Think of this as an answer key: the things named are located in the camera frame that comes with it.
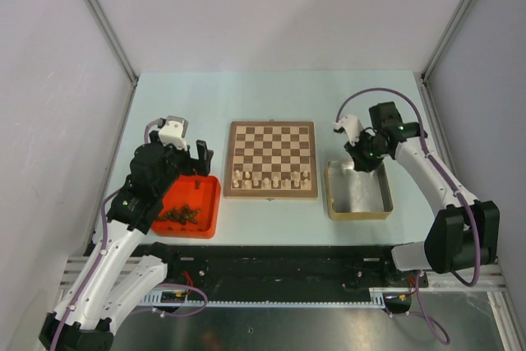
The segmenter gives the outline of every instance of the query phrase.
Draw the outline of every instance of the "wire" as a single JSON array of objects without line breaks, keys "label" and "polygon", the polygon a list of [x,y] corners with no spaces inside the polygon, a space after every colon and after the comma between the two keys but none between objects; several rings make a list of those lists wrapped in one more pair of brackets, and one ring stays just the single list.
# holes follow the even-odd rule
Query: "wire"
[{"label": "wire", "polygon": [[161,123],[161,118],[157,118],[155,119],[154,121],[152,122],[148,122],[148,124],[146,125],[145,127],[145,135],[144,135],[144,138],[145,138],[145,144],[148,144],[150,142],[150,129],[152,127],[157,127],[159,124]]},{"label": "wire", "polygon": [[409,106],[411,106],[411,108],[413,109],[415,115],[417,116],[418,127],[420,129],[420,136],[419,136],[420,146],[422,147],[422,151],[423,151],[424,155],[426,156],[427,159],[429,159],[429,161],[431,162],[433,167],[436,169],[436,171],[442,176],[442,178],[445,180],[445,182],[451,188],[451,190],[453,191],[453,196],[455,196],[457,198],[459,203],[462,205],[462,207],[465,209],[466,213],[468,214],[469,225],[471,226],[471,231],[473,233],[473,243],[475,245],[475,264],[474,264],[474,270],[473,270],[473,278],[471,279],[471,281],[468,282],[467,280],[465,280],[462,277],[460,277],[460,275],[458,273],[456,273],[455,271],[453,271],[453,275],[462,284],[466,285],[467,287],[474,287],[477,284],[477,282],[478,282],[478,278],[480,277],[480,256],[481,256],[481,252],[480,252],[480,238],[478,236],[477,222],[475,221],[475,217],[473,215],[471,207],[469,207],[468,201],[466,201],[466,198],[464,197],[462,192],[459,190],[459,188],[456,185],[456,183],[453,181],[453,179],[450,177],[450,175],[445,171],[445,169],[441,166],[441,164],[435,159],[435,157],[431,154],[431,152],[429,151],[429,148],[427,148],[426,133],[424,131],[424,126],[423,126],[423,122],[422,122],[422,116],[420,115],[420,112],[418,111],[416,104],[409,97],[407,97],[406,95],[398,92],[397,90],[392,90],[390,88],[367,88],[366,90],[361,90],[361,91],[357,92],[356,94],[349,96],[342,103],[342,105],[338,109],[338,113],[336,114],[336,122],[339,121],[341,113],[342,113],[342,111],[344,111],[344,107],[349,101],[351,101],[352,99],[356,98],[359,95],[366,94],[367,92],[377,92],[377,91],[389,92],[391,94],[397,95],[397,96],[401,97],[402,99],[404,99],[409,104]]},{"label": "wire", "polygon": [[[417,276],[420,277],[421,273],[422,272],[419,270]],[[426,311],[424,305],[422,304],[422,295],[420,293],[419,281],[415,281],[415,286],[416,286],[415,293],[417,294],[418,304],[420,305],[420,310],[422,310],[422,312],[393,313],[393,312],[391,312],[389,310],[389,308],[387,306],[385,306],[385,312],[387,314],[389,314],[389,316],[419,316],[420,318],[423,318],[426,321],[427,326],[429,326],[429,329],[431,330],[431,333],[433,334],[433,336],[435,336],[435,338],[441,344],[443,344],[443,345],[450,345],[451,338],[450,338],[450,335],[447,333],[447,330],[445,330],[444,326],[442,326],[442,324],[439,321],[437,321],[435,318],[433,318],[432,316],[427,314],[427,311]],[[438,329],[440,329],[440,331],[444,335],[444,339],[438,333],[438,331],[436,330],[436,327],[438,327]]]},{"label": "wire", "polygon": [[200,294],[202,297],[203,297],[203,302],[204,304],[197,308],[196,310],[194,310],[193,312],[186,312],[184,314],[176,314],[174,312],[163,312],[163,311],[160,311],[153,307],[153,308],[149,308],[149,307],[145,307],[145,308],[139,308],[133,312],[130,313],[130,316],[135,316],[136,314],[141,314],[142,312],[158,312],[161,317],[164,317],[164,316],[171,316],[171,317],[174,317],[174,318],[183,318],[185,316],[195,316],[196,314],[202,312],[203,310],[205,310],[206,306],[208,305],[208,297],[206,296],[206,293],[204,293],[203,291],[201,291],[200,289],[196,288],[196,287],[192,287],[191,285],[184,285],[184,284],[159,284],[159,287],[165,287],[165,286],[168,286],[168,287],[178,287],[178,288],[184,288],[184,289],[187,289],[188,291],[194,291],[194,292],[197,292],[198,294]]},{"label": "wire", "polygon": [[187,278],[187,285],[194,286],[194,282],[191,280],[190,274],[188,274],[188,271],[184,270],[182,273]]},{"label": "wire", "polygon": [[76,302],[78,301],[79,297],[81,296],[82,292],[84,291],[84,288],[90,281],[91,277],[97,270],[97,267],[99,266],[100,261],[102,260],[103,254],[102,251],[106,250],[106,247],[108,245],[108,219],[106,218],[106,204],[113,199],[118,194],[118,190],[116,190],[114,193],[110,194],[108,197],[106,197],[102,201],[102,205],[100,207],[100,214],[102,215],[102,242],[100,244],[100,250],[99,254],[95,258],[95,261],[93,262],[93,265],[91,265],[90,270],[88,271],[87,275],[85,276],[84,280],[81,282],[81,285],[79,285],[79,288],[76,290],[76,292],[73,294],[72,300],[69,303],[69,306],[66,306],[66,310],[64,311],[64,314],[62,315],[62,319],[58,323],[57,329],[55,330],[55,334],[53,335],[53,340],[51,341],[51,346],[49,347],[49,351],[55,351],[57,348],[58,340],[60,339],[60,334],[62,333],[62,330],[64,328],[64,325],[66,325],[66,320],[69,317],[71,313],[70,306],[75,306]]}]

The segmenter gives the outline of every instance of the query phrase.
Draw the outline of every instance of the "orange tray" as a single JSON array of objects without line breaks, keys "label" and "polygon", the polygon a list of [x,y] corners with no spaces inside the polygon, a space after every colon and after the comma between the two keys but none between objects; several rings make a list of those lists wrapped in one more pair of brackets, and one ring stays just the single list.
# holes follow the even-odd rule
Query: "orange tray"
[{"label": "orange tray", "polygon": [[[196,189],[196,182],[201,185]],[[197,224],[187,221],[184,225],[170,220],[154,221],[151,230],[159,236],[173,238],[212,238],[215,235],[221,185],[214,176],[181,176],[170,188],[163,199],[163,211],[188,205],[190,209],[201,211],[194,217]]]}]

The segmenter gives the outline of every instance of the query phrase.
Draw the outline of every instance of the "white panel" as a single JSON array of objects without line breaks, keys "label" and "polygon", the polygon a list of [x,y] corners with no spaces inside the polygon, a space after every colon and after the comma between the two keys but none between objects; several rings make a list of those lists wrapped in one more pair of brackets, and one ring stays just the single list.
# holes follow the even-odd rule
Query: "white panel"
[{"label": "white panel", "polygon": [[83,0],[0,10],[0,349],[24,317],[19,350],[85,240],[131,89]]},{"label": "white panel", "polygon": [[459,0],[101,0],[139,72],[421,71]]},{"label": "white panel", "polygon": [[526,0],[478,0],[431,79],[459,179],[501,210],[499,258],[526,326]]}]

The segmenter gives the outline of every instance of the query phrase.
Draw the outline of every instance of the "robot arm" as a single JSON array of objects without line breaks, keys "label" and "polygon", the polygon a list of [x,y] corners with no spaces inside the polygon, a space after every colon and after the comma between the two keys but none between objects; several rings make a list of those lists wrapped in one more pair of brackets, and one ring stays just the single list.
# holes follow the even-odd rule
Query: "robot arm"
[{"label": "robot arm", "polygon": [[154,243],[110,293],[127,258],[163,209],[163,197],[173,183],[182,174],[210,173],[213,151],[197,141],[198,159],[191,158],[184,140],[187,121],[168,117],[162,123],[159,131],[150,133],[151,142],[136,149],[131,173],[112,200],[103,240],[66,297],[47,315],[39,337],[46,349],[110,349],[113,335],[133,307],[164,281],[168,271],[177,271],[175,251]]},{"label": "robot arm", "polygon": [[421,136],[422,129],[417,122],[404,123],[393,102],[371,107],[369,114],[370,128],[364,129],[352,115],[335,124],[335,132],[347,135],[345,150],[353,158],[355,169],[371,172],[387,155],[391,156],[415,180],[435,215],[425,241],[393,248],[397,269],[433,269],[436,273],[448,273],[473,267],[476,243],[466,205],[477,225],[480,264],[494,262],[500,216],[496,205],[492,201],[480,202],[433,150],[424,150],[422,139],[427,147],[427,135]]}]

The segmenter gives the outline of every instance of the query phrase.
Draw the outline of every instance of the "metal tray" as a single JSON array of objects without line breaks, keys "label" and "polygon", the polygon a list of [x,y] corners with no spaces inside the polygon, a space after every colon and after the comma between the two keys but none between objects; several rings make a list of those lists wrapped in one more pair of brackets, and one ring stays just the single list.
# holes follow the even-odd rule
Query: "metal tray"
[{"label": "metal tray", "polygon": [[325,168],[329,217],[335,221],[386,219],[393,201],[383,164],[370,173],[354,170],[352,160],[332,160]]}]

